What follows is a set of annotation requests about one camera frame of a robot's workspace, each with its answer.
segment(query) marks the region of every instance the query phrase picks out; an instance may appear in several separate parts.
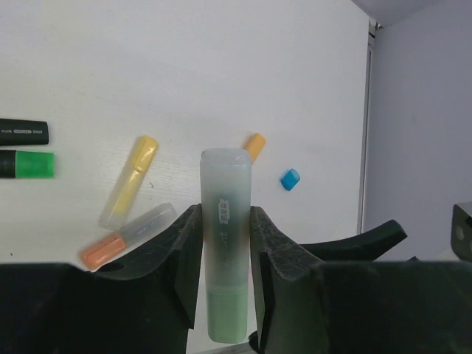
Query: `gray wall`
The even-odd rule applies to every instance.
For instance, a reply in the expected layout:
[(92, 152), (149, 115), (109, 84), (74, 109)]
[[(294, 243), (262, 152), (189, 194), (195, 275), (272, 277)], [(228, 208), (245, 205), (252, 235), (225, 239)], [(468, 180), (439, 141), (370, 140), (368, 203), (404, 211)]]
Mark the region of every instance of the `gray wall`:
[(433, 259), (472, 201), (472, 1), (380, 31), (372, 70), (364, 229), (394, 218), (410, 238), (384, 259)]
[(353, 0), (365, 13), (383, 26), (395, 24), (413, 12), (442, 0)]

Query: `yellow object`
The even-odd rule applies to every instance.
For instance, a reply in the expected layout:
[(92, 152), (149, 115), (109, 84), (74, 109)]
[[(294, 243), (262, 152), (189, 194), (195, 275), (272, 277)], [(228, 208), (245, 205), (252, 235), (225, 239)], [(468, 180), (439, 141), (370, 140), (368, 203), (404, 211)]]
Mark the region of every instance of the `yellow object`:
[(265, 144), (266, 138), (264, 138), (259, 133), (254, 134), (251, 140), (248, 141), (245, 149), (249, 152), (249, 155), (251, 155), (252, 163), (256, 161), (260, 151), (264, 148)]
[(158, 142), (149, 136), (138, 139), (103, 210), (102, 227), (116, 231), (125, 224), (158, 146)]

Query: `translucent green marker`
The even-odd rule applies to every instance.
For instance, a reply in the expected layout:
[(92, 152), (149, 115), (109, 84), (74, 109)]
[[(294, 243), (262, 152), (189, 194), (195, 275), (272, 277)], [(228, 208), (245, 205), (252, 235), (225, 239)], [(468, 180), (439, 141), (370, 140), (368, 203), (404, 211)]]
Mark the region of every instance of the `translucent green marker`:
[(54, 153), (0, 150), (0, 178), (53, 178)]
[(243, 149), (201, 154), (208, 335), (218, 343), (247, 335), (251, 166)]

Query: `white table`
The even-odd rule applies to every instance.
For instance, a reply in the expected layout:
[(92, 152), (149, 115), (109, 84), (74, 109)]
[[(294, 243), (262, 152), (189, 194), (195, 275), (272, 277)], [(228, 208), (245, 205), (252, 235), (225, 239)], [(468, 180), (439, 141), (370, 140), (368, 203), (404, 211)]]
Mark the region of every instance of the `white table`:
[[(1, 181), (3, 263), (81, 267), (142, 134), (161, 146), (131, 217), (198, 203), (201, 151), (260, 132), (253, 205), (300, 243), (355, 234), (368, 18), (349, 0), (17, 0), (0, 15), (0, 114), (48, 121), (50, 146), (23, 150), (58, 160), (54, 180)], [(196, 326), (189, 353), (219, 345), (204, 291)]]

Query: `small blue block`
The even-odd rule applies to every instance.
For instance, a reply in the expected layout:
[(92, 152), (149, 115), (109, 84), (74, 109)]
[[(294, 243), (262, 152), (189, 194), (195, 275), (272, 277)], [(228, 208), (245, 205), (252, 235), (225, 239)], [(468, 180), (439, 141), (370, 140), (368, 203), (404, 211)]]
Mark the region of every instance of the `small blue block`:
[(300, 175), (293, 168), (280, 179), (280, 183), (286, 190), (292, 190), (298, 182), (300, 182)]

